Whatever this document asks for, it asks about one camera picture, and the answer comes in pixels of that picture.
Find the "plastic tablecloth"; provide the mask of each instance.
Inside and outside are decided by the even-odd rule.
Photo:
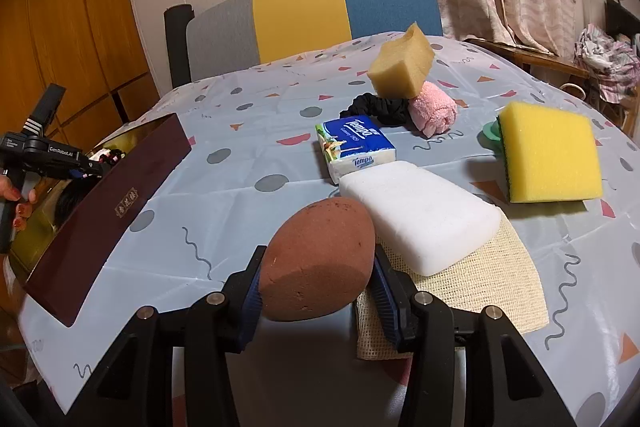
[[[71,328],[25,302],[20,329],[63,410],[140,306],[179,309],[220,290],[288,217],[337,194],[314,126],[373,92],[367,68],[382,42],[398,35],[188,84],[127,125],[176,112],[193,150],[123,235]],[[550,315],[526,341],[578,425],[597,426],[640,367],[640,152],[595,110],[496,55],[430,41],[436,60],[428,81],[456,100],[456,123],[428,140],[405,127],[383,132],[398,159],[497,204],[510,218],[540,273]],[[601,200],[507,202],[503,159],[479,133],[511,100],[587,115],[602,168]],[[383,363],[355,358],[353,313],[349,306],[299,323],[260,320],[246,351],[227,356],[243,426],[397,424],[406,388]],[[181,363],[176,350],[178,407]],[[460,366],[463,389],[463,359]],[[456,421],[462,399],[457,393]]]

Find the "rolled pink towel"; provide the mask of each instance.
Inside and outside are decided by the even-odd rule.
[[[420,94],[409,100],[409,114],[427,138],[449,129],[456,121],[456,102],[438,86],[425,82]]]

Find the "tissue packet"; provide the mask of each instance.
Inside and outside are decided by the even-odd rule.
[[[396,161],[396,148],[367,116],[330,120],[316,133],[335,185],[349,172]]]

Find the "beige foam block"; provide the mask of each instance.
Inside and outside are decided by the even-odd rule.
[[[367,75],[381,98],[414,98],[434,57],[427,37],[414,22],[402,37],[382,44]]]

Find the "silver bolt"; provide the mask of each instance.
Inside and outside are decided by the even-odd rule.
[[[433,302],[433,295],[431,295],[429,292],[418,292],[414,295],[414,300],[418,304],[426,306],[427,304],[431,304]]]
[[[139,319],[148,319],[154,314],[154,309],[151,306],[142,306],[137,312],[136,315]]]
[[[484,313],[486,313],[486,315],[493,320],[502,317],[502,310],[498,308],[498,306],[487,306],[484,310]]]
[[[222,292],[213,292],[207,295],[207,303],[218,306],[225,301],[225,294]]]

